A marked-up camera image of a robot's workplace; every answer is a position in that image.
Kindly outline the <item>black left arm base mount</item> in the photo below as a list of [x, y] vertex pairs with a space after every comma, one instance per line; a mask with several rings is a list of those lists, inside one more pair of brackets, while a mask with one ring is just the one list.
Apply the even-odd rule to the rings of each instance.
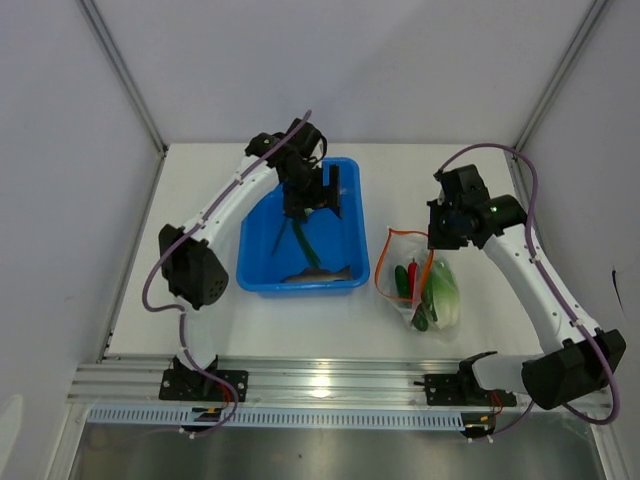
[[[233, 386], [238, 393], [239, 401], [241, 403], [245, 401], [249, 384], [248, 371], [219, 370], [217, 361], [214, 361], [207, 372]], [[158, 398], [163, 401], [184, 402], [231, 402], [233, 400], [226, 386], [187, 367], [178, 357], [174, 357], [169, 367], [163, 372]]]

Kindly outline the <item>small green toy pepper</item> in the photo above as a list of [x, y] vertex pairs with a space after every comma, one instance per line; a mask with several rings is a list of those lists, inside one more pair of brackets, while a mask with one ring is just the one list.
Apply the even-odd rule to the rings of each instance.
[[436, 320], [437, 317], [432, 309], [420, 306], [416, 309], [411, 323], [417, 331], [426, 332], [436, 323]]

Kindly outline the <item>dark green toy cucumber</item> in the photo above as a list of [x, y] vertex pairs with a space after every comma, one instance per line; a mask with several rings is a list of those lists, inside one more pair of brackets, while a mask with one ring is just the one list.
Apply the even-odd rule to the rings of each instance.
[[403, 265], [397, 265], [394, 269], [394, 280], [397, 295], [403, 300], [411, 299], [410, 282], [407, 269]]

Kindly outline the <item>clear zip bag orange zipper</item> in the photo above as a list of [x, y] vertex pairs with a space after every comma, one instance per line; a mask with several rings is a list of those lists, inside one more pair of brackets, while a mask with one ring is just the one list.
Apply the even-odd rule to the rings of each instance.
[[[425, 288], [432, 264], [436, 258], [447, 259], [440, 252], [428, 247], [428, 234], [416, 230], [397, 230], [390, 228], [378, 258], [374, 272], [374, 285], [378, 294], [384, 298], [396, 312], [396, 316], [402, 320], [406, 328], [422, 335], [432, 336], [440, 341], [451, 342], [460, 330], [460, 318], [453, 327], [439, 330], [434, 325], [426, 332], [417, 331], [411, 320], [416, 309], [423, 305], [423, 290]], [[397, 265], [403, 265], [406, 269], [409, 263], [415, 259], [419, 265], [414, 301], [403, 300], [398, 297], [394, 269]]]

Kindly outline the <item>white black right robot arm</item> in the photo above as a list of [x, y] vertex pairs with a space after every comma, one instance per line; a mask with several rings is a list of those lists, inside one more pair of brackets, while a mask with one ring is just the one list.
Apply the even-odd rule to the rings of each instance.
[[542, 350], [539, 355], [476, 354], [461, 362], [458, 395], [479, 403], [492, 390], [528, 395], [552, 410], [609, 387], [625, 350], [621, 333], [603, 330], [558, 277], [511, 195], [491, 197], [473, 165], [434, 175], [441, 185], [429, 201], [428, 245], [458, 250], [473, 245], [506, 278]]

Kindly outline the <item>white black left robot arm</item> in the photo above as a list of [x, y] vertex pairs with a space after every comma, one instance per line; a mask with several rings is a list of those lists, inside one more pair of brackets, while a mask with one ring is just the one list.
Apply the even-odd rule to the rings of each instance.
[[304, 222], [321, 209], [342, 215], [339, 169], [323, 168], [327, 140], [309, 117], [294, 119], [284, 132], [252, 138], [239, 167], [212, 201], [183, 225], [167, 224], [160, 230], [160, 259], [152, 272], [162, 274], [176, 298], [172, 306], [180, 311], [177, 360], [188, 368], [181, 385], [194, 399], [204, 400], [215, 392], [217, 353], [207, 347], [200, 361], [191, 353], [186, 311], [214, 304], [226, 290], [229, 274], [216, 250], [228, 233], [278, 186], [287, 218]]

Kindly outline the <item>grey toy fish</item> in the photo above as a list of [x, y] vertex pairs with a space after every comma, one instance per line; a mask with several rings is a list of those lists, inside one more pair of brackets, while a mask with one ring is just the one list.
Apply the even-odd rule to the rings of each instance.
[[349, 265], [339, 270], [327, 270], [319, 267], [307, 267], [301, 272], [289, 275], [281, 280], [282, 283], [331, 283], [350, 281], [353, 279]]

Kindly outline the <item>red toy chili pepper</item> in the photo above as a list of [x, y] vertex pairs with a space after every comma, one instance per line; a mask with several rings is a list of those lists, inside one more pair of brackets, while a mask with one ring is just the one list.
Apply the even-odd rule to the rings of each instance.
[[415, 295], [415, 289], [416, 289], [416, 282], [417, 282], [417, 276], [419, 273], [419, 265], [416, 262], [415, 259], [413, 259], [408, 267], [407, 267], [407, 272], [408, 272], [408, 282], [409, 282], [409, 300], [411, 302], [414, 301], [414, 295]]

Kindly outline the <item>toy napa cabbage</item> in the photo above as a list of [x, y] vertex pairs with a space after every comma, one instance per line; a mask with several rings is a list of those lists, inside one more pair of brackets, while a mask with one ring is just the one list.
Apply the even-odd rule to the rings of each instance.
[[436, 258], [423, 290], [428, 321], [439, 330], [453, 327], [460, 318], [460, 292], [449, 263]]

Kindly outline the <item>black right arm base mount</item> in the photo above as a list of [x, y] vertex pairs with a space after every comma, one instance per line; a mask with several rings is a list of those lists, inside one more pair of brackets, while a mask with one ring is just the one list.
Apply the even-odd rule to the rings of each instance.
[[481, 388], [472, 372], [477, 360], [495, 354], [496, 351], [476, 354], [461, 360], [455, 373], [425, 374], [414, 385], [423, 388], [429, 406], [515, 407], [517, 399], [514, 394]]

